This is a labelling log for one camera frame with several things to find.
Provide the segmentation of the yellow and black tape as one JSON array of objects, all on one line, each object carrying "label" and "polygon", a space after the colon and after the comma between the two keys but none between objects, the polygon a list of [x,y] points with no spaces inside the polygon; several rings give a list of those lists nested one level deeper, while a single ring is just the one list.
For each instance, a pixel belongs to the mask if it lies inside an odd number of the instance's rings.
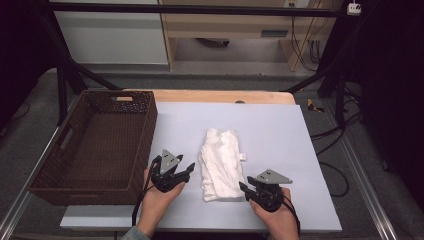
[{"label": "yellow and black tape", "polygon": [[309,111],[315,111],[315,112],[320,112],[320,113],[324,113],[325,109],[323,107],[316,107],[312,101],[312,99],[307,99],[307,108]]}]

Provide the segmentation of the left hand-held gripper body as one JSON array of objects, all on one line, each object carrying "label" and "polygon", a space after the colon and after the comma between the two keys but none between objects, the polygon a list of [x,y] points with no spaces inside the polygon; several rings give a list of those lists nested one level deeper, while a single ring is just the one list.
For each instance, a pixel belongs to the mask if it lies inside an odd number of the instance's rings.
[{"label": "left hand-held gripper body", "polygon": [[181,182],[189,182],[190,175],[185,175],[185,170],[176,173],[178,165],[176,156],[166,149],[152,161],[151,181],[162,193],[173,190]]}]

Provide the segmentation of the white cabinet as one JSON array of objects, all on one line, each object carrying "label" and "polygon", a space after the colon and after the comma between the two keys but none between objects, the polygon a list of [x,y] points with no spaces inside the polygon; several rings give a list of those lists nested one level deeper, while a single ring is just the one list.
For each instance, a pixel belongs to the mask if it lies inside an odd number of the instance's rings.
[{"label": "white cabinet", "polygon": [[74,60],[84,64],[167,65],[159,14],[55,12]]}]

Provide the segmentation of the black horizontal frame bar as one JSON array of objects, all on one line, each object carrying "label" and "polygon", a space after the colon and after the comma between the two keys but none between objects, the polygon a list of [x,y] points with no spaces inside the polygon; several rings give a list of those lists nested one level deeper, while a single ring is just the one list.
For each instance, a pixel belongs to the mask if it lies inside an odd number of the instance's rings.
[{"label": "black horizontal frame bar", "polygon": [[45,4],[45,7],[53,11],[107,13],[210,14],[295,17],[345,17],[347,15],[345,11],[337,9],[271,8],[247,6],[49,2]]}]

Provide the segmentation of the light wooden desk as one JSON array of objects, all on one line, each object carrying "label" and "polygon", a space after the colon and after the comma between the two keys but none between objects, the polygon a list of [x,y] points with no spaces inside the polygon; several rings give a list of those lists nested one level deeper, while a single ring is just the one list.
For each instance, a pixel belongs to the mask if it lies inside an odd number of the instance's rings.
[{"label": "light wooden desk", "polygon": [[[271,8],[340,9],[343,0],[158,0],[161,5],[249,6]],[[179,38],[277,39],[294,72],[306,60],[310,40],[328,39],[335,20],[325,17],[278,17],[210,14],[163,14],[168,59]]]}]

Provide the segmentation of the aluminium rail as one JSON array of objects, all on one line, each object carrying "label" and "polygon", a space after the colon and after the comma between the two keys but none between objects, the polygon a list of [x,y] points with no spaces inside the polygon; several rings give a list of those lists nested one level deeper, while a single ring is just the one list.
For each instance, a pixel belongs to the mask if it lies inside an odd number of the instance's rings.
[{"label": "aluminium rail", "polygon": [[57,100],[30,98],[21,113],[0,137],[0,240],[18,234],[70,236],[70,230],[60,227],[65,209],[27,191],[29,178],[56,130]]},{"label": "aluminium rail", "polygon": [[398,240],[397,233],[387,215],[385,209],[380,203],[379,196],[375,187],[364,168],[357,150],[349,140],[350,130],[345,127],[345,131],[340,135],[341,148],[345,155],[362,199],[374,222],[375,228],[380,235],[381,240]]}]

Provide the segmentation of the white baby romper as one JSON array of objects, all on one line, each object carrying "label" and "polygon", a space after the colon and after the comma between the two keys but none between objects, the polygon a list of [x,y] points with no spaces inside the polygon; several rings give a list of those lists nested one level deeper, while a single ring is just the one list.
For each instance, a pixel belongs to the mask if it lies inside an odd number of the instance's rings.
[{"label": "white baby romper", "polygon": [[241,162],[245,159],[234,130],[207,130],[199,155],[206,202],[236,201],[244,196],[239,183],[244,183]]}]

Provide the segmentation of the black metal stand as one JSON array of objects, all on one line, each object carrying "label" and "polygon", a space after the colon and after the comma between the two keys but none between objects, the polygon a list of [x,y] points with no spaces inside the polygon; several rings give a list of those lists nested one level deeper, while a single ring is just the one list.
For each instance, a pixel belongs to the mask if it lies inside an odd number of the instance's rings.
[{"label": "black metal stand", "polygon": [[344,88],[346,80],[344,75],[341,73],[341,68],[345,63],[348,62],[348,54],[354,49],[358,33],[363,28],[369,17],[372,15],[372,12],[380,1],[381,0],[368,0],[367,6],[364,9],[365,14],[361,16],[359,22],[353,27],[340,50],[327,67],[317,71],[311,77],[287,89],[287,92],[294,94],[300,91],[302,88],[309,86],[310,84],[320,79],[324,79],[317,91],[318,96],[320,98],[326,98],[332,92],[335,92],[336,107],[334,119],[337,123],[337,126],[341,127],[342,129],[344,129],[346,126],[346,120],[343,113]]},{"label": "black metal stand", "polygon": [[56,63],[58,80],[59,119],[61,126],[68,114],[67,86],[76,94],[87,90],[83,76],[95,81],[109,90],[119,90],[119,87],[77,63],[71,56],[66,41],[51,10],[35,8],[35,15],[45,31],[44,38],[48,42],[48,52]]}]

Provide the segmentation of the brown woven basket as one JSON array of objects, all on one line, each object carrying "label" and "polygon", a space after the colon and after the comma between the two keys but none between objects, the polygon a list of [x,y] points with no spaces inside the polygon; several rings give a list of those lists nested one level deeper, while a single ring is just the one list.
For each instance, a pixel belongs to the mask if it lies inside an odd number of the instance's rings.
[{"label": "brown woven basket", "polygon": [[157,115],[151,91],[83,92],[29,191],[58,206],[135,205]]}]

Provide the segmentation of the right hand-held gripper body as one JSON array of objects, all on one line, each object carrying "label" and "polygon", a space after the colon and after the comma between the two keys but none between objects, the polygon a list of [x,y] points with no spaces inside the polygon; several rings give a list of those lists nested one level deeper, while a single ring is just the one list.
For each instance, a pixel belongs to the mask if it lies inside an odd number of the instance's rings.
[{"label": "right hand-held gripper body", "polygon": [[263,185],[254,186],[253,200],[267,212],[277,211],[285,203],[285,195],[280,185],[291,184],[292,180],[271,169],[265,170],[255,178]]}]

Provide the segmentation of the person's left hand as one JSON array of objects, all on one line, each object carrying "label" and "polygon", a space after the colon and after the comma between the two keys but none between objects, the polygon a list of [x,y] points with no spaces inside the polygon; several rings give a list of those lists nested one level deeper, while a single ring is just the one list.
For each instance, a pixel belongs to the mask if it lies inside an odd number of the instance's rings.
[{"label": "person's left hand", "polygon": [[137,228],[147,237],[151,238],[165,215],[172,201],[176,199],[185,187],[185,183],[179,183],[171,191],[162,193],[157,190],[151,181],[147,180],[149,170],[144,171],[144,182],[148,184],[148,190],[141,203],[141,213]]}]

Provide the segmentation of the black curtain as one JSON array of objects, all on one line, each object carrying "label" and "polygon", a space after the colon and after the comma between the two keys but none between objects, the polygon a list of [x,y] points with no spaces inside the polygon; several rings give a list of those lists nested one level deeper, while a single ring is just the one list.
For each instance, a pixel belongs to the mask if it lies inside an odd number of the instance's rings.
[{"label": "black curtain", "polygon": [[424,212],[424,0],[358,0],[353,67],[383,159]]}]

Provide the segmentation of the person's right hand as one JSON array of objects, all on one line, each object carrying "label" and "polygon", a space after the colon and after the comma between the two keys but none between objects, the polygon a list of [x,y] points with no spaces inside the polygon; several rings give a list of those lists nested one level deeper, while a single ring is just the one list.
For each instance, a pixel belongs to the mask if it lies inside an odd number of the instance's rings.
[{"label": "person's right hand", "polygon": [[281,192],[284,195],[284,203],[275,212],[265,211],[253,200],[250,200],[249,204],[255,215],[267,226],[272,240],[300,240],[290,190],[282,187]]}]

